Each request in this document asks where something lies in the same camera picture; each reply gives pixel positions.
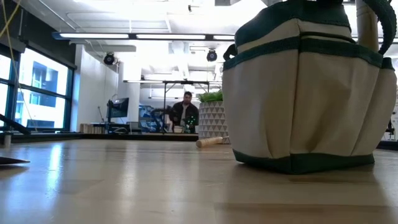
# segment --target white geometric planter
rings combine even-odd
[[[222,101],[200,103],[199,106],[199,139],[228,136]],[[223,144],[230,144],[225,138]]]

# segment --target computer monitor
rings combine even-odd
[[[106,117],[109,118],[125,118],[128,115],[129,109],[129,98],[121,98],[112,101],[112,105],[110,102],[108,103],[108,111],[106,113]]]

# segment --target canvas tool bag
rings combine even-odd
[[[279,2],[237,31],[223,72],[237,161],[288,174],[374,162],[396,100],[383,58],[396,15],[387,0],[365,2],[383,28],[378,53],[351,38],[340,2]]]

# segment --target man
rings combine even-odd
[[[192,121],[189,125],[191,133],[195,133],[195,126],[199,124],[199,111],[198,108],[191,103],[192,93],[185,92],[182,102],[174,104],[169,116],[174,125],[185,126],[186,122]]]

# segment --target security camera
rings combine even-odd
[[[106,56],[104,58],[104,63],[105,65],[114,65],[118,62],[118,58],[114,56],[114,52],[108,52],[106,53]]]
[[[214,62],[215,60],[217,60],[216,50],[209,50],[207,53],[207,61]]]

